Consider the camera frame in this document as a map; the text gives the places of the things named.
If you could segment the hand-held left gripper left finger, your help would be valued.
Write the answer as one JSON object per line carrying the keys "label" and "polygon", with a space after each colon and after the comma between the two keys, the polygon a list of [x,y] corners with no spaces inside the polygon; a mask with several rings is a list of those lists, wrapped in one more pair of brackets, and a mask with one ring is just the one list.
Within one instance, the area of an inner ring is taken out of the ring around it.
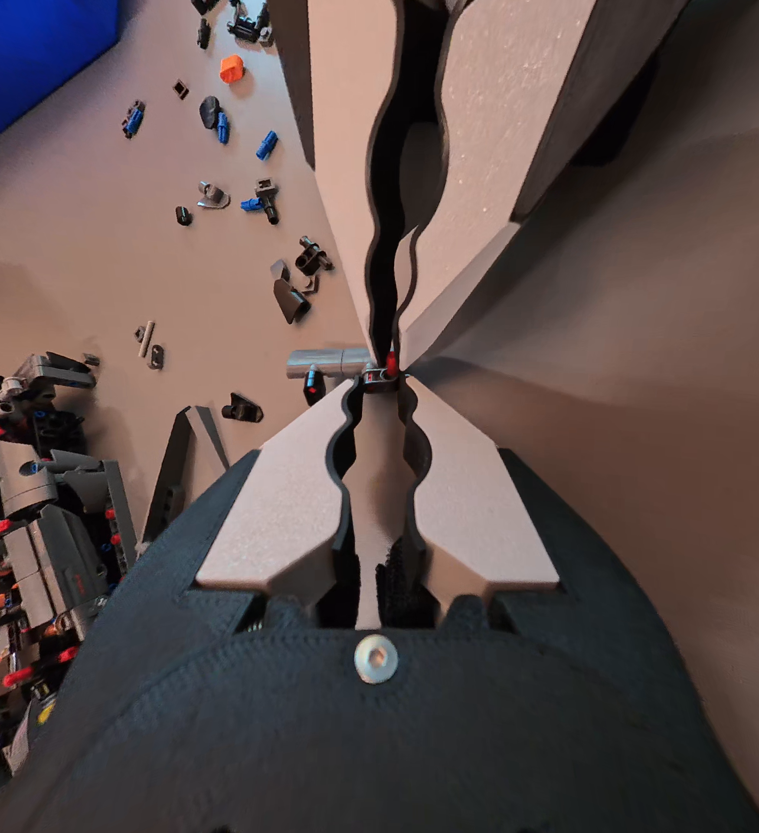
{"label": "hand-held left gripper left finger", "polygon": [[350,493],[361,378],[341,382],[257,452],[196,584],[293,597],[324,627],[353,629],[360,607]]}

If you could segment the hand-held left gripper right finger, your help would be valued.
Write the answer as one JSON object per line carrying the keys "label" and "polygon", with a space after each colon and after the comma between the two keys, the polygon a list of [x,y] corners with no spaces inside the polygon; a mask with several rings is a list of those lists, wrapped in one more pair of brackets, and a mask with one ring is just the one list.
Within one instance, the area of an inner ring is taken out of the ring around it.
{"label": "hand-held left gripper right finger", "polygon": [[559,573],[495,442],[414,377],[400,381],[415,476],[395,561],[395,623],[432,623],[460,597],[548,591]]}

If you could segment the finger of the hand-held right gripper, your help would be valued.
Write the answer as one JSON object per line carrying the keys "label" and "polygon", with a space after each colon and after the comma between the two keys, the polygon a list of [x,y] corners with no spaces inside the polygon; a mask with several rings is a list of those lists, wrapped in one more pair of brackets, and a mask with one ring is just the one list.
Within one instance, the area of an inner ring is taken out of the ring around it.
{"label": "finger of the hand-held right gripper", "polygon": [[406,234],[402,159],[435,121],[446,2],[308,2],[314,173],[354,309],[374,359],[392,348]]}
{"label": "finger of the hand-held right gripper", "polygon": [[438,96],[445,184],[410,241],[399,363],[437,341],[517,233],[515,203],[595,5],[476,1],[454,18]]}

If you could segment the grey panel with black connector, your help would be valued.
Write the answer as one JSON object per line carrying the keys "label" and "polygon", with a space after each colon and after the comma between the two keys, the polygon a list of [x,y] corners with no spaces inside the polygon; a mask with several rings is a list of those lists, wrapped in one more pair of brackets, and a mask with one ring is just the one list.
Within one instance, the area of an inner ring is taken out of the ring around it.
{"label": "grey panel with black connector", "polygon": [[288,379],[302,380],[304,400],[311,407],[325,397],[330,379],[359,377],[368,393],[397,390],[400,375],[386,378],[385,366],[374,360],[368,348],[324,348],[292,351],[285,372]]}

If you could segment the toy car model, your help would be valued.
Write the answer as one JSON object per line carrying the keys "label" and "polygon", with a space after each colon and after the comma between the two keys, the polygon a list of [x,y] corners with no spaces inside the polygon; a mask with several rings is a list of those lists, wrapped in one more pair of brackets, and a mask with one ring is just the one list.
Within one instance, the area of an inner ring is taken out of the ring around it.
{"label": "toy car model", "polygon": [[0,792],[136,560],[118,462],[89,455],[84,418],[56,405],[58,387],[95,384],[50,351],[0,375]]}

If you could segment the blue pin with black connector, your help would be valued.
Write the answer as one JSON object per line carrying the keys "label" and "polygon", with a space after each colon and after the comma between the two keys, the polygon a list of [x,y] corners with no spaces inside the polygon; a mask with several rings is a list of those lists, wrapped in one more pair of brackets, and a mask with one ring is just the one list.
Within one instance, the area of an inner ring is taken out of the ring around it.
{"label": "blue pin with black connector", "polygon": [[258,189],[255,197],[241,201],[240,207],[246,213],[263,212],[270,225],[278,225],[280,218],[275,206],[278,188]]}

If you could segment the grey triangular panel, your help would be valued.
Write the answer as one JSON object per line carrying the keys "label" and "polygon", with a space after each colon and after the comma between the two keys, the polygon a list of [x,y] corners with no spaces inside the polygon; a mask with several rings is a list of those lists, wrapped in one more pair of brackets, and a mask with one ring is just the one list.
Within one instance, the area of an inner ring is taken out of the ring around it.
{"label": "grey triangular panel", "polygon": [[146,549],[181,514],[186,500],[183,476],[190,445],[190,407],[173,422],[145,520],[141,545]]}

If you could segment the black rounded piece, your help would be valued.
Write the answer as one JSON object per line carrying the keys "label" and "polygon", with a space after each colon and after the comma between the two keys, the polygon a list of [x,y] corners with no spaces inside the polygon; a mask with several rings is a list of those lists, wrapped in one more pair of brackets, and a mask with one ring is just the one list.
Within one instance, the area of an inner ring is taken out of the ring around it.
{"label": "black rounded piece", "polygon": [[229,403],[220,409],[220,415],[226,420],[260,423],[264,414],[261,406],[257,403],[238,392],[231,391]]}

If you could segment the black cross-shaped connector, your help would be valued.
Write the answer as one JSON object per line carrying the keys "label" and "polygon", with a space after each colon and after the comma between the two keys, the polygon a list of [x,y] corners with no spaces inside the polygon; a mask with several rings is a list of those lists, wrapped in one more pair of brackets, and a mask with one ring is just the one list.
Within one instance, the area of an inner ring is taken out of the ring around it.
{"label": "black cross-shaped connector", "polygon": [[300,238],[301,254],[294,261],[295,267],[307,277],[315,276],[319,271],[332,271],[334,264],[327,252],[312,241],[307,235]]}

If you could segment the black beam with grey connector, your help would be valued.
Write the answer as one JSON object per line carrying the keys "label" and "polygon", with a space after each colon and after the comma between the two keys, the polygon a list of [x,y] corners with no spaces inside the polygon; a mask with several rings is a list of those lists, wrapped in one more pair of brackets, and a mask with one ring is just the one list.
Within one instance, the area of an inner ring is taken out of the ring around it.
{"label": "black beam with grey connector", "polygon": [[242,1],[229,1],[229,5],[233,13],[226,26],[229,35],[244,43],[259,44],[262,47],[273,45],[274,35],[268,2],[262,2],[256,17],[246,14],[245,3]]}

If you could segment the dark grey toy piece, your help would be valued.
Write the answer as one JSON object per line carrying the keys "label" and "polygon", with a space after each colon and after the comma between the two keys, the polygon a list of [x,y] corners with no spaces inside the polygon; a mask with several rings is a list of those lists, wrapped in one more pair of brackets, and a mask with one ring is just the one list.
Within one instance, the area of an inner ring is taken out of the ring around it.
{"label": "dark grey toy piece", "polygon": [[301,274],[302,286],[296,287],[290,269],[282,258],[271,265],[270,272],[273,277],[273,294],[285,321],[289,325],[297,323],[311,309],[309,296],[318,292],[318,276]]}

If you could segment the plain blue bin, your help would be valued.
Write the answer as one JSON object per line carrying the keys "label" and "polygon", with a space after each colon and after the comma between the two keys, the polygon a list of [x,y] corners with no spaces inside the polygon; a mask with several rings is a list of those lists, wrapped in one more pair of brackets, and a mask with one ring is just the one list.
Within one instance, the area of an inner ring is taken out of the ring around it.
{"label": "plain blue bin", "polygon": [[0,133],[113,47],[117,1],[0,1]]}

